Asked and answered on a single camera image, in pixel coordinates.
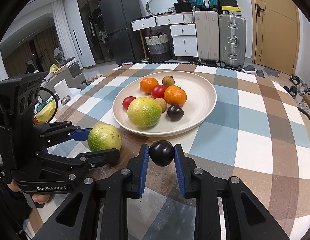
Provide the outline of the left hand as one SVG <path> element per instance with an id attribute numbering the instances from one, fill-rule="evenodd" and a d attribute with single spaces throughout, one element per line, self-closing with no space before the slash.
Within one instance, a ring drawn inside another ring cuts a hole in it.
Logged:
<path id="1" fill-rule="evenodd" d="M 15 183 L 14 180 L 11 181 L 10 184 L 7 184 L 7 186 L 11 189 L 13 192 L 22 192 L 22 190 L 19 188 L 19 186 Z M 51 199 L 51 195 L 49 194 L 33 194 L 32 200 L 38 204 L 45 204 L 49 202 Z"/>

